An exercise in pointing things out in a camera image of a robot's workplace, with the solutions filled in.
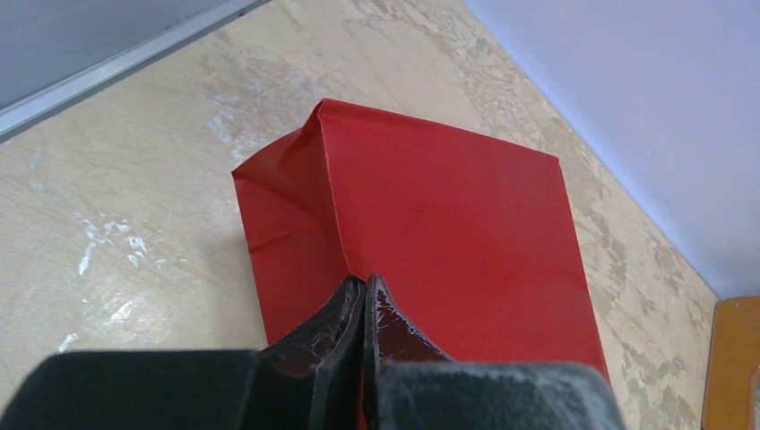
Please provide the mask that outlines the wooden shelf rack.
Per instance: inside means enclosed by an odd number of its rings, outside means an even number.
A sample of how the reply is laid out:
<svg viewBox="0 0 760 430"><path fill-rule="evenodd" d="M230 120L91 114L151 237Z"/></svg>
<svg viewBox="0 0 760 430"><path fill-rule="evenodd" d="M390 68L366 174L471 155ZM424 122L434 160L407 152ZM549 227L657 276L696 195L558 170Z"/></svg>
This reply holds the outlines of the wooden shelf rack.
<svg viewBox="0 0 760 430"><path fill-rule="evenodd" d="M759 297L715 306L703 429L759 427Z"/></svg>

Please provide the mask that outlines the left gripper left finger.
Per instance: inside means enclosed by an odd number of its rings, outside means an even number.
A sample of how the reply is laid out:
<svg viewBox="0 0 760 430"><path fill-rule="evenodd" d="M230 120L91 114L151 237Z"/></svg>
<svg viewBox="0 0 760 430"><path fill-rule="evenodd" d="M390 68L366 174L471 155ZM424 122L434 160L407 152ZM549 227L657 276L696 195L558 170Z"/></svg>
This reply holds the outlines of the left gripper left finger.
<svg viewBox="0 0 760 430"><path fill-rule="evenodd" d="M355 429L366 287L263 350L79 351L28 374L4 429Z"/></svg>

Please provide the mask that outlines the red paper bag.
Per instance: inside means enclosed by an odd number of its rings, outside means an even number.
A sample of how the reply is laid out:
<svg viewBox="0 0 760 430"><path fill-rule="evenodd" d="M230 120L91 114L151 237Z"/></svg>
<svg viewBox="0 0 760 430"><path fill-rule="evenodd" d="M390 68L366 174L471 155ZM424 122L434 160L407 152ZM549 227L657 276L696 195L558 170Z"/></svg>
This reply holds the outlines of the red paper bag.
<svg viewBox="0 0 760 430"><path fill-rule="evenodd" d="M268 347L380 275L455 361L576 363L609 384L557 158L324 99L233 178Z"/></svg>

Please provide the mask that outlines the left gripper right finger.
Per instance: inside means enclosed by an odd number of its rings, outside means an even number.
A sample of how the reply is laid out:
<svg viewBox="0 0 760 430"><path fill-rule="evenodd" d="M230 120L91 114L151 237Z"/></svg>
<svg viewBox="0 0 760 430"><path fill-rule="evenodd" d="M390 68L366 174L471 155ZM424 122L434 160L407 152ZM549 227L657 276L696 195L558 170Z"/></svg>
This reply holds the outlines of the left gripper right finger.
<svg viewBox="0 0 760 430"><path fill-rule="evenodd" d="M367 280L362 407L370 429L622 429L614 394L576 363L453 360Z"/></svg>

